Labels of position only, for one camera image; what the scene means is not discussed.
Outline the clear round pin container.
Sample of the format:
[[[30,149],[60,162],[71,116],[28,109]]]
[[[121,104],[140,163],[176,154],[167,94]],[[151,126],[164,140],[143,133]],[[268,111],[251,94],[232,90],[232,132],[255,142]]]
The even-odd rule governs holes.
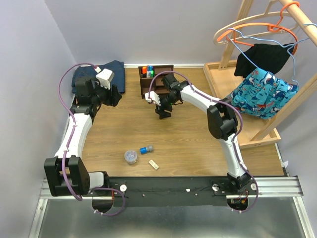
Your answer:
[[[138,160],[138,155],[135,150],[127,150],[124,154],[124,159],[128,164],[134,164]]]

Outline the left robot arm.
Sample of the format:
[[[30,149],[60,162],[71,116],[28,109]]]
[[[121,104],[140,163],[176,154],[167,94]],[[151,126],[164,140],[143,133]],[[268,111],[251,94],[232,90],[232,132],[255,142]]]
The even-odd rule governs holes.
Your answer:
[[[73,195],[81,199],[93,189],[99,196],[109,192],[110,184],[105,172],[88,172],[81,159],[84,143],[101,105],[117,106],[122,98],[117,86],[112,85],[113,75],[80,77],[76,83],[73,104],[68,108],[69,124],[60,148],[53,158],[44,162],[51,195]]]

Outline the orange capped black highlighter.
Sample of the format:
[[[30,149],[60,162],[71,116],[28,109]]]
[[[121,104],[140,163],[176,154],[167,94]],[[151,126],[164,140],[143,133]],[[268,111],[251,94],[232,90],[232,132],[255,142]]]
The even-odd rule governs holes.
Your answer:
[[[146,67],[146,66],[143,66],[143,67],[142,67],[142,77],[143,77],[143,78],[146,78],[146,77],[147,77],[147,67]]]

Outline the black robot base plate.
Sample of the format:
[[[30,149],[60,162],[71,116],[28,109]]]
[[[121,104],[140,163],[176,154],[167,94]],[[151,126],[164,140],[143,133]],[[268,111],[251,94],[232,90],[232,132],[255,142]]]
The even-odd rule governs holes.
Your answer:
[[[170,207],[170,206],[226,206],[227,199],[256,195],[251,189],[250,181],[238,190],[228,177],[109,177],[106,187],[117,189],[117,192],[93,190],[93,197],[109,196],[114,206],[122,205],[119,194],[120,186],[125,185],[123,192],[125,207]]]

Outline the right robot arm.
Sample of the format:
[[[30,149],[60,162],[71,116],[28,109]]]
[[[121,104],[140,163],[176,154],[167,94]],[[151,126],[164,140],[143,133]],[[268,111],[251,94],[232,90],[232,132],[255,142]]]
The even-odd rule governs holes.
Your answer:
[[[227,162],[228,189],[233,194],[244,191],[248,185],[259,192],[257,181],[248,171],[239,149],[237,136],[242,131],[243,125],[238,129],[238,123],[242,123],[240,113],[229,104],[227,99],[212,97],[197,89],[187,78],[179,82],[175,74],[182,77],[176,71],[164,71],[161,80],[165,88],[169,91],[167,96],[159,96],[156,92],[149,90],[145,94],[145,99],[150,104],[156,105],[156,113],[160,119],[171,116],[172,105],[176,102],[188,102],[207,114],[208,129],[210,134],[217,139],[223,149]]]

